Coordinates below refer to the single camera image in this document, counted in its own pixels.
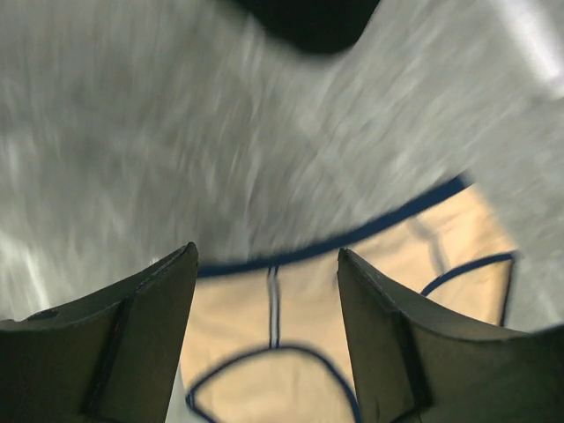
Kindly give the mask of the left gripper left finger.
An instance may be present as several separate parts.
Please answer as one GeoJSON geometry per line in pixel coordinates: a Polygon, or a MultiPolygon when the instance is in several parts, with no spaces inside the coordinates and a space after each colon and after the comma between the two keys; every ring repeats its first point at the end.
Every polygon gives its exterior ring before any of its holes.
{"type": "Polygon", "coordinates": [[[196,276],[190,243],[83,298],[2,321],[2,421],[164,421],[196,276]]]}

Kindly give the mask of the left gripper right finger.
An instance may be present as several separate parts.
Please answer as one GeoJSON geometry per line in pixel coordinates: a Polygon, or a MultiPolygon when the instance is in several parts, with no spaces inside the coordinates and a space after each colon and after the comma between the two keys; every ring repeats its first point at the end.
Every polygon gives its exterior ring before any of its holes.
{"type": "Polygon", "coordinates": [[[362,421],[562,421],[561,327],[524,333],[458,314],[349,249],[338,287],[362,421]]]}

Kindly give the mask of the beige underwear blue trim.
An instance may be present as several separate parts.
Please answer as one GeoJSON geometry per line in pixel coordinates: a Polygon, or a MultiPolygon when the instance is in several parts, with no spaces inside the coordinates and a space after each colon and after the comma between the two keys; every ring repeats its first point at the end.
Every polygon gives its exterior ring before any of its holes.
{"type": "Polygon", "coordinates": [[[194,422],[357,422],[338,252],[443,306],[502,324],[516,248],[456,177],[351,231],[198,273],[180,359],[194,422]]]}

